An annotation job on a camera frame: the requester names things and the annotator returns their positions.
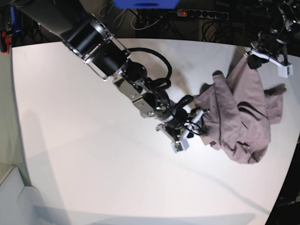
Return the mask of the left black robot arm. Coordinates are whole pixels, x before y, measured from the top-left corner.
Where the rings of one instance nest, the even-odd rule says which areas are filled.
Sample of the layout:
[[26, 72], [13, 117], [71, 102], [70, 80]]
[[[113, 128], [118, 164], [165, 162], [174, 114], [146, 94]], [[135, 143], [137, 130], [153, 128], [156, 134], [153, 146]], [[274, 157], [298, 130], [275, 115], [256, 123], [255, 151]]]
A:
[[288, 61], [287, 45], [300, 31], [300, 2], [261, 0], [260, 4], [266, 8], [270, 23], [251, 43], [251, 50], [246, 53], [247, 64], [251, 69], [258, 69], [268, 62], [290, 68], [292, 64]]

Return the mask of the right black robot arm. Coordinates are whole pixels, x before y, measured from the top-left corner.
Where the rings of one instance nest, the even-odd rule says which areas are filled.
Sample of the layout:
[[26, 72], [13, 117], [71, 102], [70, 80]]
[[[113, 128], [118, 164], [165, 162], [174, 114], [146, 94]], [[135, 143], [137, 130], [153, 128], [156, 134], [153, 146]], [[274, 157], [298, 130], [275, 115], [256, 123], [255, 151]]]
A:
[[[162, 130], [174, 142], [207, 133], [202, 116], [205, 110], [195, 108], [186, 112], [185, 106], [194, 98], [184, 96], [173, 102], [166, 93], [173, 72], [169, 61], [160, 53], [143, 47], [126, 48], [78, 0], [13, 0], [11, 4], [58, 36], [63, 44], [86, 63], [98, 76], [113, 84], [145, 118], [160, 120]], [[131, 60], [134, 52], [145, 52], [161, 59], [167, 75], [151, 79], [146, 68]]]

